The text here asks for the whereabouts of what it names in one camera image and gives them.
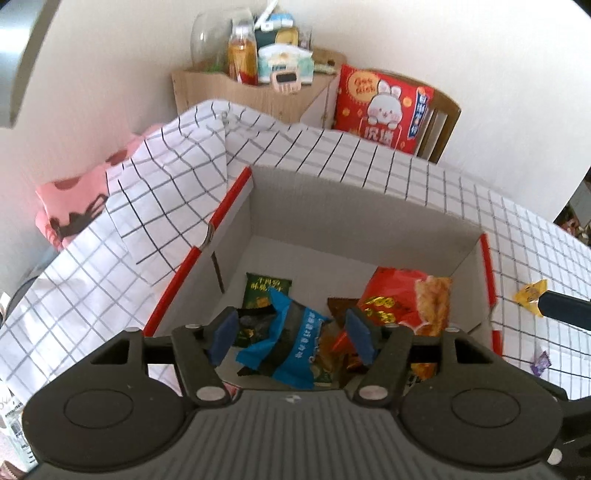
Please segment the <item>big red snack bag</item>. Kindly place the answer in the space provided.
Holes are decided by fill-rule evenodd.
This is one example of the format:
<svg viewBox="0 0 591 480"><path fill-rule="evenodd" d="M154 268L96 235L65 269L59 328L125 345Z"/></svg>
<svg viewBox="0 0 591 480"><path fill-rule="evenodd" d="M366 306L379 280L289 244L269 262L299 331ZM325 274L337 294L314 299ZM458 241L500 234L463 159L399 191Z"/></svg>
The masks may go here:
<svg viewBox="0 0 591 480"><path fill-rule="evenodd" d="M356 304L374 324L399 324L417 336L449 327L453 279L419 270L378 267Z"/></svg>

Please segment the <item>green snack packet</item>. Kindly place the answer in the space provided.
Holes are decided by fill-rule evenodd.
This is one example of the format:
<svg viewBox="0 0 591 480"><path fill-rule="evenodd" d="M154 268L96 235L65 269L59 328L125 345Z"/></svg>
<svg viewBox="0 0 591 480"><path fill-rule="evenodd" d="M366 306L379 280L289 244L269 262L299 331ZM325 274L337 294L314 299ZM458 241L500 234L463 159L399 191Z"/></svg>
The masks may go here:
<svg viewBox="0 0 591 480"><path fill-rule="evenodd" d="M270 289L287 295L290 292L291 284L293 281L290 279L247 273L242 307L246 309L266 307L270 305Z"/></svg>

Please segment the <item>blue snack packet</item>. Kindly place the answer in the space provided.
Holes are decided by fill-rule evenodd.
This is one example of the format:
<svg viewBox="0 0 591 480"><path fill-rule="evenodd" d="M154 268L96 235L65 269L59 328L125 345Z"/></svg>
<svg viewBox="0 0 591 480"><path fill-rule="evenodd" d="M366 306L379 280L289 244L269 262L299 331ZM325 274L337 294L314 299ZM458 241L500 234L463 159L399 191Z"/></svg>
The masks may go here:
<svg viewBox="0 0 591 480"><path fill-rule="evenodd" d="M240 350L235 360L283 385L311 390L315 386L311 365L318 353L322 325L328 318L279 290L270 288L269 293L276 311L269 336Z"/></svg>

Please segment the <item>dark red foil snack packet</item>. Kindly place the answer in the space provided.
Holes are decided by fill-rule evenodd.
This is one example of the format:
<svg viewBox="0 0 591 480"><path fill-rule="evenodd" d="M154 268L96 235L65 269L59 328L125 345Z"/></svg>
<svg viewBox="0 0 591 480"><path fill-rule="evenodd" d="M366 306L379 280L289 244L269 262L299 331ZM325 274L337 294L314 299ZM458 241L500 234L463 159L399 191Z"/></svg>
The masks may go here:
<svg viewBox="0 0 591 480"><path fill-rule="evenodd" d="M368 369L356 354L346 334L346 311L356 307L356 298L329 297L329 319L322 324L314 367L315 386L344 388L356 375Z"/></svg>

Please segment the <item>black snack packet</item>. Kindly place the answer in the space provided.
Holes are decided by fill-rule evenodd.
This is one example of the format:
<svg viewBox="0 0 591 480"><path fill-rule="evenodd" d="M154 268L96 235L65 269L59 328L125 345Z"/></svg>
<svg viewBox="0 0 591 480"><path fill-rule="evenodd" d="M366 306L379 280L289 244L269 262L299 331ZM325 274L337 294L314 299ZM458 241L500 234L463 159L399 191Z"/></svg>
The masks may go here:
<svg viewBox="0 0 591 480"><path fill-rule="evenodd" d="M270 325L276 319L273 305L259 308L238 309L238 334L235 347L246 348L269 337Z"/></svg>

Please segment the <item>yellow snack packet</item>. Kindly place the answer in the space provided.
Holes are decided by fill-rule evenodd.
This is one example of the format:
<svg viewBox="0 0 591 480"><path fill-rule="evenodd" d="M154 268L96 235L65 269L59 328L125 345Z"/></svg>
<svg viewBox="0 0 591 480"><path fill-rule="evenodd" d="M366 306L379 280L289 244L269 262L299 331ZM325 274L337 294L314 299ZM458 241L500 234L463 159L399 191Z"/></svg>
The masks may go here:
<svg viewBox="0 0 591 480"><path fill-rule="evenodd" d="M542 317L538 303L541 296L548 290L547 280L542 279L536 283L528 284L519 290L513 297L514 301L528 310L531 314Z"/></svg>

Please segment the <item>small purple candy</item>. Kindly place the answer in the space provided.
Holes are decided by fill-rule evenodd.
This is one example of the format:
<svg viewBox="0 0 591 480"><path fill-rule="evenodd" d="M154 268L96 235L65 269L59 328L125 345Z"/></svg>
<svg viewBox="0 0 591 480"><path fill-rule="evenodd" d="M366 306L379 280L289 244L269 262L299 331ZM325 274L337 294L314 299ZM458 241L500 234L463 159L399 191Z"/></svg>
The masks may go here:
<svg viewBox="0 0 591 480"><path fill-rule="evenodd" d="M530 363L530 369L534 376L540 378L551 367L552 363L546 350L537 354Z"/></svg>

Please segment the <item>white black grid tablecloth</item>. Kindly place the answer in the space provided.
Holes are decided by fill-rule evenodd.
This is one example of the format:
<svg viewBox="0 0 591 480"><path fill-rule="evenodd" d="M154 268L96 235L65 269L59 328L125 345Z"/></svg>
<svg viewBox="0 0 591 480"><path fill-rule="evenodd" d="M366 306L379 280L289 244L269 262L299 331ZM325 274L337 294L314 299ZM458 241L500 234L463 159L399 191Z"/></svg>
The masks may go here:
<svg viewBox="0 0 591 480"><path fill-rule="evenodd" d="M546 280L590 295L590 251L556 225L457 173L337 131L284 125L221 100L197 104L147 136L107 173L105 211L40 274L1 330L1 378L21 401L127 327L142 327L245 167L270 166L375 190L484 229L504 354L525 366L539 350L547 378L590 392L590 336L536 318L517 290Z"/></svg>

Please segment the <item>red cardboard box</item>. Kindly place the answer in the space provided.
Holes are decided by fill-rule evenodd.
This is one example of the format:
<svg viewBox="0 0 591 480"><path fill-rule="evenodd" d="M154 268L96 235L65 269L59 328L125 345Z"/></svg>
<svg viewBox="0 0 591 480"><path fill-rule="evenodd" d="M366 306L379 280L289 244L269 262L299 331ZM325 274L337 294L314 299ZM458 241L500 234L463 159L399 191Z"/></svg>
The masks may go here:
<svg viewBox="0 0 591 480"><path fill-rule="evenodd" d="M374 190L259 166L229 188L144 332L211 322L242 302L250 273L290 280L291 297L325 312L331 297L359 297L381 266L451 278L451 323L492 345L496 288L481 228Z"/></svg>

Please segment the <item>pink patterned cloth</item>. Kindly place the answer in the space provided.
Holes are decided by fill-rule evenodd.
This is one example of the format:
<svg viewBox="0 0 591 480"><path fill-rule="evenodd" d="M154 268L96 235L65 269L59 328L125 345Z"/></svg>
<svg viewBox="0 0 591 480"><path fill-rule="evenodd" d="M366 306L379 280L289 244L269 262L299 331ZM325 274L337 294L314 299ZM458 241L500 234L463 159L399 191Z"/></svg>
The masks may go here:
<svg viewBox="0 0 591 480"><path fill-rule="evenodd" d="M107 171L128 159L161 124L150 126L104 162L78 176L37 186L40 209L35 225L57 251L64 250L103 211L108 199Z"/></svg>

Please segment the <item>red rabbit cushion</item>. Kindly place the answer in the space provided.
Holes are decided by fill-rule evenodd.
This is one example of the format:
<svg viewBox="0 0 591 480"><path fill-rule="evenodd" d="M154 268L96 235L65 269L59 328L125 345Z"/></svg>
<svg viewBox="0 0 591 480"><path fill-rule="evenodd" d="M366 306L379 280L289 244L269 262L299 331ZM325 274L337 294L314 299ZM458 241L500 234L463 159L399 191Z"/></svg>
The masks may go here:
<svg viewBox="0 0 591 480"><path fill-rule="evenodd" d="M334 128L412 154L434 95L430 86L345 64Z"/></svg>

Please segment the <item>wooden chair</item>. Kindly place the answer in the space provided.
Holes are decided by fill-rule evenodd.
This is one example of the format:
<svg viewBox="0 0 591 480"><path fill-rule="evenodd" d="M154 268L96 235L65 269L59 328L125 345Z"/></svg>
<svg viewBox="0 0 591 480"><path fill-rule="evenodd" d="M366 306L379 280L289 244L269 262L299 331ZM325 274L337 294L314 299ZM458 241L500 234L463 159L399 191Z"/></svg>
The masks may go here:
<svg viewBox="0 0 591 480"><path fill-rule="evenodd" d="M407 81L413 85L430 86L401 74L379 70L374 70L374 72L392 75L394 78ZM418 145L412 154L431 163L437 163L460 119L461 108L447 94L434 87L432 88L435 91L435 95L430 103L429 112L421 126Z"/></svg>

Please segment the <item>pink digital timer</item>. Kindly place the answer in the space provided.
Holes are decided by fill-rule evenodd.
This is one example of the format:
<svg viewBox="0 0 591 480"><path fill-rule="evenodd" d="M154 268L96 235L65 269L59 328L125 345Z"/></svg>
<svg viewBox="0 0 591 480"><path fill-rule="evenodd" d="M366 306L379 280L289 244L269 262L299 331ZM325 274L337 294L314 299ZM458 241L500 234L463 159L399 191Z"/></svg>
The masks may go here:
<svg viewBox="0 0 591 480"><path fill-rule="evenodd" d="M276 70L270 75L273 90L281 95L296 94L301 91L301 75L297 69Z"/></svg>

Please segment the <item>orange juice bottle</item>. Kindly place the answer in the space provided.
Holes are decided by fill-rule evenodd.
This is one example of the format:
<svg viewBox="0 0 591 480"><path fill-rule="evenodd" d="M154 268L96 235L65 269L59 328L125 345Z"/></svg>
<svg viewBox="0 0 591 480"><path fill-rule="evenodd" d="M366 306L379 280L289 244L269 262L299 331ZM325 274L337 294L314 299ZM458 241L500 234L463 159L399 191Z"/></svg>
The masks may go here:
<svg viewBox="0 0 591 480"><path fill-rule="evenodd" d="M256 86L259 83L256 36L247 23L232 27L228 40L228 75L241 84Z"/></svg>

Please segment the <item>teal yellow toy box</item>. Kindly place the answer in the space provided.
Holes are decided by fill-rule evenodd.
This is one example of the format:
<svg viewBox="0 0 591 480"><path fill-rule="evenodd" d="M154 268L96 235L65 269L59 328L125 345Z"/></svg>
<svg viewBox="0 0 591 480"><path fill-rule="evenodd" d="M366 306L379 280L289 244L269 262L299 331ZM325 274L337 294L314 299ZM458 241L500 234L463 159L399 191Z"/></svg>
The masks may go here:
<svg viewBox="0 0 591 480"><path fill-rule="evenodd" d="M300 42L294 17L290 13L273 13L254 30L256 45L259 48L271 44L288 44L297 46Z"/></svg>

